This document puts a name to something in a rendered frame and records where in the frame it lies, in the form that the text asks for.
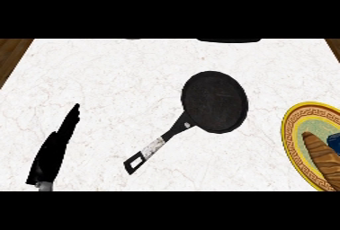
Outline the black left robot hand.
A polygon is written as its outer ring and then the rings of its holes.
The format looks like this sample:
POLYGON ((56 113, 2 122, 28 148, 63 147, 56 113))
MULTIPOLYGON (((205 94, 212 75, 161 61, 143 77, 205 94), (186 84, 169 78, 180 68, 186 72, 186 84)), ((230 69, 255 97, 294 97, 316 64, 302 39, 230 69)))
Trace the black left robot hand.
POLYGON ((79 104, 75 103, 60 123, 59 130, 53 131, 41 144, 32 166, 28 173, 26 184, 39 187, 53 185, 59 174, 59 167, 66 151, 66 145, 72 138, 76 123, 79 121, 79 104))

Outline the black frying pan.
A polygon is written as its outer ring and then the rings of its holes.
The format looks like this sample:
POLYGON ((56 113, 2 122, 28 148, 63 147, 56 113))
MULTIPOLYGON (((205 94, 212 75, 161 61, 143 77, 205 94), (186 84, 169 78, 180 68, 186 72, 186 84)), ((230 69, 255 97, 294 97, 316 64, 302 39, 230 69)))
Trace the black frying pan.
POLYGON ((183 112, 168 131, 124 161, 132 174, 169 138, 192 127, 215 134, 230 132, 243 122, 248 99, 237 81, 217 71, 195 74, 183 85, 180 101, 183 112))

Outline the yellow patterned plate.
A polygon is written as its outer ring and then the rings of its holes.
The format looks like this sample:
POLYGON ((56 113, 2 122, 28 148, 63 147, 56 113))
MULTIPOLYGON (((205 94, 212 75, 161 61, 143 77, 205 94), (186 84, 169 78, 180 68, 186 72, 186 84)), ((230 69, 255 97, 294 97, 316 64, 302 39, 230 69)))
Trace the yellow patterned plate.
POLYGON ((286 111, 280 122, 280 141, 297 172, 316 190, 336 191, 311 162, 301 137, 305 131, 326 144, 326 137, 340 133, 340 109, 320 102, 301 102, 286 111))

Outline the blue can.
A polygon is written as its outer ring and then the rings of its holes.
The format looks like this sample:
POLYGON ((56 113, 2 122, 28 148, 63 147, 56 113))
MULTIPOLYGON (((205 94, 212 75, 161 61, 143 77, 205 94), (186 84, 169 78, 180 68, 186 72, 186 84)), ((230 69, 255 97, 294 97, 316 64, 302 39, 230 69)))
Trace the blue can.
POLYGON ((326 137, 326 144, 328 147, 335 151, 336 155, 340 156, 340 133, 331 134, 326 137))

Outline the brown bread loaf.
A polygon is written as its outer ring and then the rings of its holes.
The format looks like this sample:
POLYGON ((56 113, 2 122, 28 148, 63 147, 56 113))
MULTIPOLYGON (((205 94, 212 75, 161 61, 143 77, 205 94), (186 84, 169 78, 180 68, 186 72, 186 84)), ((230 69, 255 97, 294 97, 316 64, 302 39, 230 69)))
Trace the brown bread loaf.
POLYGON ((340 156, 310 132, 301 134, 311 162, 331 187, 340 191, 340 156))

